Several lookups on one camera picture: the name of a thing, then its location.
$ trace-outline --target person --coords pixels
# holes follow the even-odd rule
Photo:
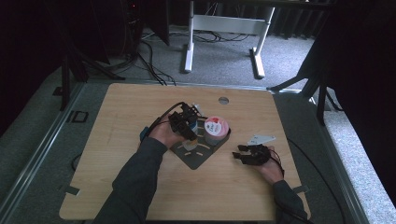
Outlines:
[[[93,221],[94,224],[146,222],[149,205],[157,189],[157,176],[163,154],[173,144],[184,140],[181,135],[172,131],[167,121],[168,117],[165,116],[122,167],[112,183],[111,194]],[[274,187],[276,204],[282,208],[276,209],[276,222],[304,223],[294,216],[306,219],[303,202],[283,179],[279,166],[269,160],[254,168]]]

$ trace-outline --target wooden table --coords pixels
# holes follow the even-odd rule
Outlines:
[[[229,103],[219,103],[227,97]],[[272,220],[273,192],[257,171],[232,152],[253,134],[273,135],[285,179],[301,186],[272,94],[202,87],[112,84],[93,125],[60,216],[94,219],[112,188],[121,167],[136,152],[145,126],[178,102],[196,103],[205,115],[225,118],[232,129],[229,140],[198,169],[190,169],[175,153],[163,155],[158,189],[148,210],[152,220]],[[309,214],[306,198],[305,211]]]

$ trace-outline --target small hole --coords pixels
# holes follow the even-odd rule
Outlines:
[[[219,98],[219,103],[221,103],[222,105],[227,105],[228,103],[230,103],[230,100],[228,100],[227,97],[221,96]]]

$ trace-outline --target gray carpet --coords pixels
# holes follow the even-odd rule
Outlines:
[[[147,41],[153,47],[153,64],[180,84],[231,85],[236,88],[253,89],[264,89],[294,77],[313,43],[312,39],[284,40],[269,36],[262,51],[266,78],[258,80],[253,76],[248,57],[248,49],[257,44],[257,39],[256,36],[250,36],[239,42],[216,44],[196,42],[190,74],[182,71],[187,37],[172,36],[170,47],[166,47],[156,37]],[[149,59],[148,49],[142,44],[139,50],[147,59]],[[142,66],[140,61],[135,65],[126,71],[123,71],[126,68],[120,68],[115,72],[127,77],[125,82],[129,83],[153,80],[147,71],[139,68]],[[64,124],[9,223],[81,223],[81,221],[65,221],[59,218],[59,208],[64,199],[62,188],[71,181],[73,169],[70,163],[84,148],[107,86],[111,82],[113,81],[103,75],[92,75],[84,85],[73,110],[89,112],[87,122]],[[60,98],[51,94],[59,85],[60,73],[57,71],[47,78],[18,120],[0,139],[2,167],[0,200],[5,199],[7,191],[18,178],[23,165],[46,134],[51,122],[58,116]],[[299,90],[303,85],[304,82],[296,83],[290,88]],[[342,205],[342,210],[346,214],[346,223],[354,223],[332,171],[328,155],[323,149],[334,145],[323,146],[327,142],[323,142],[322,139],[329,136],[326,129],[320,127],[315,119],[315,106],[295,93],[276,94],[275,100],[286,136],[295,141],[323,173]],[[311,188],[306,197],[312,212],[312,221],[342,223],[341,212],[318,173],[294,145],[290,144],[290,148],[302,182]]]

